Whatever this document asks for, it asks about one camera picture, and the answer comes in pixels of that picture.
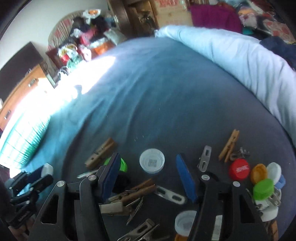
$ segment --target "green bottle cap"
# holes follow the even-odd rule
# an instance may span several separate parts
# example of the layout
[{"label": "green bottle cap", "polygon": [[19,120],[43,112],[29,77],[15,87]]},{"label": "green bottle cap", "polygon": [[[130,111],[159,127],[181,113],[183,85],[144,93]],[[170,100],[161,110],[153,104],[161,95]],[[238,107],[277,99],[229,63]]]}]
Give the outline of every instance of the green bottle cap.
[{"label": "green bottle cap", "polygon": [[[104,165],[107,165],[110,161],[111,157],[109,157],[105,162],[104,162]],[[121,164],[120,164],[120,171],[123,171],[123,172],[127,172],[128,171],[128,166],[126,164],[126,162],[121,158]]]},{"label": "green bottle cap", "polygon": [[255,200],[264,200],[269,198],[274,192],[273,180],[267,178],[258,182],[253,188],[253,198]]}]

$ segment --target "qr code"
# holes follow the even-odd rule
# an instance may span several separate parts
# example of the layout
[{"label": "qr code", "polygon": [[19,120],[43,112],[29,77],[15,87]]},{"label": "qr code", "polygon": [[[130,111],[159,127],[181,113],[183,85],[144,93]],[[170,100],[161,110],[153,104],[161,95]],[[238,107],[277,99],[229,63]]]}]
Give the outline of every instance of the qr code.
[{"label": "qr code", "polygon": [[157,160],[149,159],[148,166],[156,167]]}]

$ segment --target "wooden dresser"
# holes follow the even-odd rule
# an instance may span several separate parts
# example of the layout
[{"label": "wooden dresser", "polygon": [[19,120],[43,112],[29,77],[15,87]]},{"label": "wooden dresser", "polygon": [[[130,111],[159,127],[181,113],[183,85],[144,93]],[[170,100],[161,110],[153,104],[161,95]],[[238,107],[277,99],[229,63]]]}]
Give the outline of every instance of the wooden dresser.
[{"label": "wooden dresser", "polygon": [[53,90],[53,86],[45,76],[40,65],[35,66],[31,72],[18,83],[3,103],[2,109],[0,110],[1,130],[4,131],[17,105],[35,88],[39,88],[46,93]]}]

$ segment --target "wall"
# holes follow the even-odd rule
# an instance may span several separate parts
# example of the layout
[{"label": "wall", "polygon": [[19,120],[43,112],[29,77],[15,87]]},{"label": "wall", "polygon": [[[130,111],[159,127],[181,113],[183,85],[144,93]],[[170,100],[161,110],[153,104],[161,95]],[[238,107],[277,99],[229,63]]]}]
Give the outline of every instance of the wall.
[{"label": "wall", "polygon": [[32,42],[41,56],[45,54],[48,36],[65,15],[84,9],[107,10],[105,0],[32,0],[12,21],[0,40],[0,69],[25,44]]}]

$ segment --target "metal clothespin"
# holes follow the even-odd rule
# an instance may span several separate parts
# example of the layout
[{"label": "metal clothespin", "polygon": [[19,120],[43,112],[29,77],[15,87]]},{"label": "metal clothespin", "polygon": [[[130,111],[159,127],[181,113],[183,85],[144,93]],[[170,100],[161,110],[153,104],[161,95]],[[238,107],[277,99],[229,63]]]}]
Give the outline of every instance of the metal clothespin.
[{"label": "metal clothespin", "polygon": [[241,147],[238,152],[231,153],[229,159],[234,161],[236,159],[246,158],[248,156],[250,156],[250,152]]},{"label": "metal clothespin", "polygon": [[156,187],[155,194],[179,205],[183,205],[187,202],[186,197],[161,186]]},{"label": "metal clothespin", "polygon": [[86,178],[92,174],[96,174],[97,171],[98,171],[98,169],[90,171],[90,172],[82,173],[82,174],[78,175],[77,178],[79,178],[79,179]]},{"label": "metal clothespin", "polygon": [[225,147],[223,148],[222,152],[219,155],[219,161],[222,160],[223,157],[225,157],[224,162],[227,162],[230,154],[232,153],[235,143],[237,142],[239,138],[239,131],[236,129],[233,130],[228,142],[226,143]]},{"label": "metal clothespin", "polygon": [[130,231],[129,233],[125,234],[117,241],[136,241],[141,238],[145,233],[150,231],[155,226],[155,223],[151,219],[146,219],[143,223],[141,223],[138,227],[134,230]]},{"label": "metal clothespin", "polygon": [[153,238],[152,234],[154,232],[154,230],[156,228],[158,228],[160,226],[160,224],[154,226],[150,231],[148,231],[146,234],[143,235],[142,238],[140,238],[138,241],[163,241],[163,240],[166,240],[168,239],[170,236],[169,235],[166,235],[166,236],[163,236],[161,238]]},{"label": "metal clothespin", "polygon": [[261,208],[262,208],[262,204],[258,204],[258,205],[257,205],[256,202],[255,202],[255,200],[254,200],[254,198],[253,198],[253,195],[251,194],[251,192],[249,191],[249,189],[246,188],[246,191],[248,192],[248,194],[249,194],[249,196],[250,196],[250,198],[251,198],[251,200],[252,200],[252,203],[255,205],[255,208],[256,208],[256,210],[257,210],[259,216],[262,217],[262,215],[263,215],[263,212],[262,212],[262,210],[261,210]]},{"label": "metal clothespin", "polygon": [[208,166],[210,158],[211,158],[211,152],[212,152],[212,148],[210,146],[205,146],[205,148],[202,152],[202,155],[200,157],[200,162],[197,165],[197,168],[201,172],[205,172],[207,170],[207,166]]},{"label": "metal clothespin", "polygon": [[[137,202],[139,202],[139,203],[138,203],[138,205],[136,206],[136,208],[134,209],[134,208],[133,208],[133,205],[134,205],[135,203],[137,203]],[[128,218],[128,221],[126,222],[126,225],[128,225],[128,224],[132,221],[133,217],[136,215],[136,213],[137,213],[137,212],[139,211],[139,209],[142,207],[142,204],[143,204],[143,197],[142,197],[142,198],[138,198],[137,200],[131,202],[130,204],[128,204],[128,205],[126,205],[126,206],[124,207],[124,208],[128,209],[128,211],[129,211],[129,218]]]},{"label": "metal clothespin", "polygon": [[274,206],[280,206],[281,201],[279,199],[280,191],[277,188],[274,188],[274,193],[268,198],[268,200],[274,205]]},{"label": "metal clothespin", "polygon": [[100,162],[104,161],[112,153],[116,143],[108,138],[84,163],[89,170],[93,170]]}]

